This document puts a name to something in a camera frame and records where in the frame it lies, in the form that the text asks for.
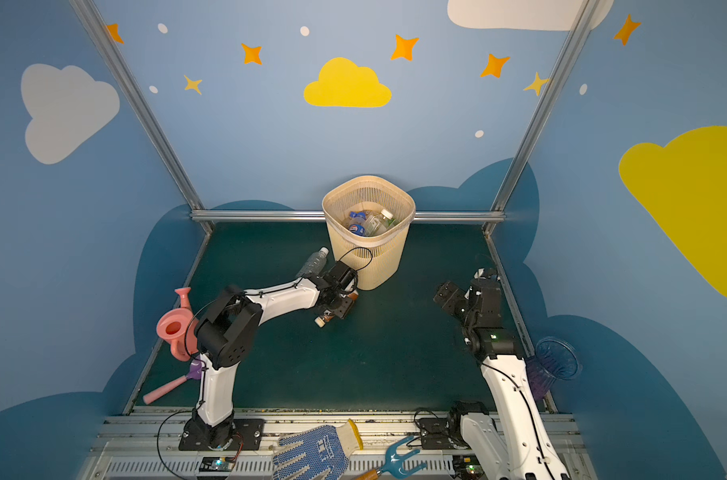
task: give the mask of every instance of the green mat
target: green mat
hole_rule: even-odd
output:
[[[261,288],[291,281],[305,259],[330,247],[325,224],[218,224],[190,284],[193,311],[227,284]],[[236,408],[448,409],[493,398],[467,351],[459,322],[433,303],[446,280],[462,288],[491,266],[479,226],[412,225],[398,271],[362,291],[345,320],[322,329],[299,310],[264,323],[235,380]],[[506,304],[503,320],[515,331]],[[187,372],[164,344],[141,396]],[[154,406],[190,407],[200,383],[186,382]]]

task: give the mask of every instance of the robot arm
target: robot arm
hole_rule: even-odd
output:
[[[197,408],[185,425],[180,450],[222,449],[232,442],[235,372],[251,351],[259,325],[313,307],[344,318],[357,297],[355,278],[355,270],[338,261],[321,276],[270,288],[226,287],[195,329],[204,368]]]
[[[479,270],[467,292],[454,283],[439,287],[435,302],[463,324],[465,342],[492,391],[503,439],[478,408],[455,408],[449,429],[473,449],[489,480],[569,480],[537,411],[526,381],[526,364],[515,355],[502,324],[502,292],[493,270]]]
[[[569,473],[550,442],[526,382],[526,365],[513,355],[486,357],[481,364],[503,424],[505,440],[487,415],[471,412],[460,432],[489,480],[568,480]]]

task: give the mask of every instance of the beige plastic basket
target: beige plastic basket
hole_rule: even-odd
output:
[[[398,221],[382,235],[358,236],[342,225],[351,211],[380,211],[382,208],[389,210]],[[409,194],[383,178],[364,175],[339,185],[323,197],[323,213],[336,260],[356,246],[365,246],[373,252],[373,258],[363,249],[345,256],[346,264],[361,269],[358,272],[359,289],[373,290],[396,273],[409,225],[416,214],[414,199]]]

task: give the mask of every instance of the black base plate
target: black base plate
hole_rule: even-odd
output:
[[[423,450],[446,450],[456,448],[447,435],[448,419],[424,417],[419,419],[419,438]]]
[[[240,433],[243,437],[243,450],[259,450],[260,442],[262,442],[262,429],[265,426],[265,421],[262,418],[234,418],[233,425],[235,431]],[[229,450],[237,450],[239,446],[240,438],[235,436],[235,440],[231,446],[235,448],[228,448]]]
[[[230,418],[230,423],[222,422],[216,427],[209,427],[194,412],[184,426],[184,433],[179,441],[179,449],[194,452],[233,452],[241,450],[259,450],[262,442],[262,429],[265,421],[262,418]],[[224,448],[211,446],[226,445]]]

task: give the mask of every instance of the yellow cloud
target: yellow cloud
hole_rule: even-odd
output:
[[[323,65],[318,82],[305,87],[305,101],[317,107],[382,107],[392,96],[371,68],[341,57]]]
[[[727,297],[727,127],[688,131],[664,148],[635,145],[619,175],[697,272]]]

